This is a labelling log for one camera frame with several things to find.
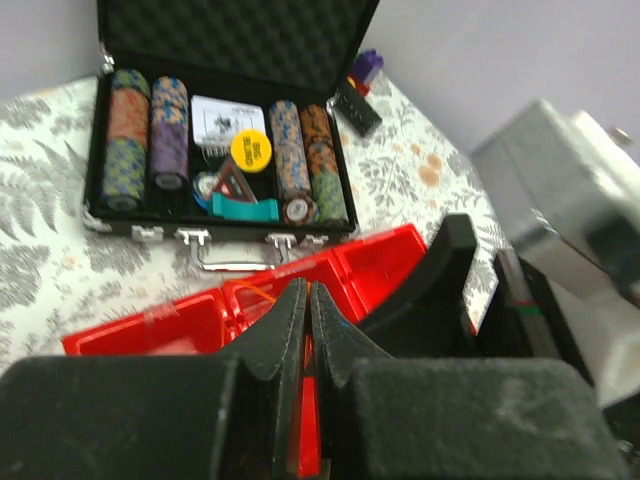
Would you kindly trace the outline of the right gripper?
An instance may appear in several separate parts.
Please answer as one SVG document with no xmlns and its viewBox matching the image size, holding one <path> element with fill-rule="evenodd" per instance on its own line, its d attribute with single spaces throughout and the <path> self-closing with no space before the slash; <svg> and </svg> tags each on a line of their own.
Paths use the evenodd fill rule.
<svg viewBox="0 0 640 480">
<path fill-rule="evenodd" d="M 497 252 L 498 285 L 472 331 L 463 290 L 477 247 L 466 214 L 446 216 L 406 280 L 358 327 L 397 358 L 548 358 L 594 383 L 547 278 L 513 250 Z"/>
</svg>

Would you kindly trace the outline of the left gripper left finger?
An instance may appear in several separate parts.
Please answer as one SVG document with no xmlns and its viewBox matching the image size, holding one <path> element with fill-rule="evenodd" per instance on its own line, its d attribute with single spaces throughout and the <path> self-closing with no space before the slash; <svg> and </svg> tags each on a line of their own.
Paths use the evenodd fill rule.
<svg viewBox="0 0 640 480">
<path fill-rule="evenodd" d="M 294 479 L 307 286 L 209 355 L 33 356 L 1 378 L 5 479 Z"/>
</svg>

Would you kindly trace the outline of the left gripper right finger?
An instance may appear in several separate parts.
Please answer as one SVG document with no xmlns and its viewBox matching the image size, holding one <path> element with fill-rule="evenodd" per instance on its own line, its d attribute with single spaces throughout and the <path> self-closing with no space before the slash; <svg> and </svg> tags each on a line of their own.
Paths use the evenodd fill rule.
<svg viewBox="0 0 640 480">
<path fill-rule="evenodd" d="M 548 359 L 397 359 L 309 297 L 325 479 L 626 479 L 594 395 Z"/>
</svg>

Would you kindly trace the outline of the red compartment tray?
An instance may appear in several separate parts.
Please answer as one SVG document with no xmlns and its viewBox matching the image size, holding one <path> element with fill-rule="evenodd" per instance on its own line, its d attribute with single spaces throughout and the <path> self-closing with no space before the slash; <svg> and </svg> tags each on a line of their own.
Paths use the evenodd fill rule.
<svg viewBox="0 0 640 480">
<path fill-rule="evenodd" d="M 320 474 L 311 287 L 324 285 L 342 315 L 360 330 L 359 322 L 406 280 L 429 247 L 412 226 L 401 227 L 227 282 L 173 302 L 167 313 L 140 313 L 67 336 L 63 346 L 66 352 L 81 356 L 213 354 L 261 319 L 291 281 L 302 279 L 307 286 L 307 310 L 297 476 Z"/>
</svg>

